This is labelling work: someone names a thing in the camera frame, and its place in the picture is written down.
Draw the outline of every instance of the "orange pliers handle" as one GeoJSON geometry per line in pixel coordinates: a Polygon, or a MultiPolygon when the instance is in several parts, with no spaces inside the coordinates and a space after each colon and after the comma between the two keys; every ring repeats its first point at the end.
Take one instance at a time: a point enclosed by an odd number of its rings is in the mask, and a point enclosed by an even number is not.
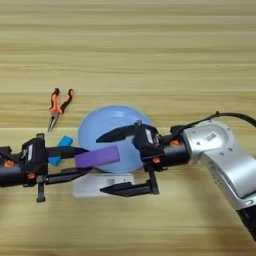
{"type": "Polygon", "coordinates": [[[55,88],[54,92],[51,96],[51,107],[50,107],[50,113],[58,112],[59,115],[64,114],[66,107],[69,105],[69,103],[72,101],[74,97],[74,90],[69,89],[68,90],[68,96],[64,100],[64,102],[61,104],[61,106],[58,106],[58,96],[60,94],[60,89],[55,88]]]}

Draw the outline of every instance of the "pliers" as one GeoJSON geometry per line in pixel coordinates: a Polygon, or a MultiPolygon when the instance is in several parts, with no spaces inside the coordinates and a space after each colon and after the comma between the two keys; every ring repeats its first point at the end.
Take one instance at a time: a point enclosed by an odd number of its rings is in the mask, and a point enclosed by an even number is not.
{"type": "Polygon", "coordinates": [[[51,107],[50,107],[50,121],[48,126],[48,132],[52,131],[54,126],[57,123],[59,115],[64,114],[66,107],[69,105],[69,103],[72,101],[74,96],[74,90],[69,89],[68,96],[64,100],[61,106],[58,106],[58,95],[60,94],[59,88],[55,88],[54,92],[51,95],[51,107]]]}

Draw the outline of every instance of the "pliers jaw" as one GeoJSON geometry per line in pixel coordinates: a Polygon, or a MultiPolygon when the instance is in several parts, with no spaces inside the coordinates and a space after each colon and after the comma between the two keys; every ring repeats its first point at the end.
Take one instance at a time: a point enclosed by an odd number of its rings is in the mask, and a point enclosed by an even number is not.
{"type": "Polygon", "coordinates": [[[49,125],[48,125],[48,132],[51,132],[56,125],[59,117],[59,112],[58,111],[53,111],[51,112],[50,120],[49,120],[49,125]]]}

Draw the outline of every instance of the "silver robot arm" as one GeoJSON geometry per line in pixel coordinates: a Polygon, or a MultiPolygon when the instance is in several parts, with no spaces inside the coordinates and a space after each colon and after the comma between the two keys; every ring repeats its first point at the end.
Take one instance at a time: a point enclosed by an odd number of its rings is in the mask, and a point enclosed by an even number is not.
{"type": "Polygon", "coordinates": [[[154,171],[201,162],[256,242],[256,160],[240,147],[227,125],[213,120],[221,116],[242,119],[256,128],[256,120],[248,115],[217,111],[202,120],[171,127],[170,135],[162,136],[155,127],[141,122],[103,134],[97,142],[118,141],[134,135],[133,145],[140,152],[150,179],[144,184],[123,183],[101,191],[126,197],[158,194],[154,171]]]}
{"type": "Polygon", "coordinates": [[[256,240],[256,160],[235,140],[230,128],[204,121],[183,131],[192,162],[205,165],[217,186],[256,240]]]}

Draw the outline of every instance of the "purple fabric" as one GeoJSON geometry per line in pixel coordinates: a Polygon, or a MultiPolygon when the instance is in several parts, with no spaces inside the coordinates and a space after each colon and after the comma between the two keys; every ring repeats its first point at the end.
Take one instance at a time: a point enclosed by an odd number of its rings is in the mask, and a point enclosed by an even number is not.
{"type": "Polygon", "coordinates": [[[95,167],[120,161],[117,146],[110,146],[75,156],[76,167],[95,167]]]}

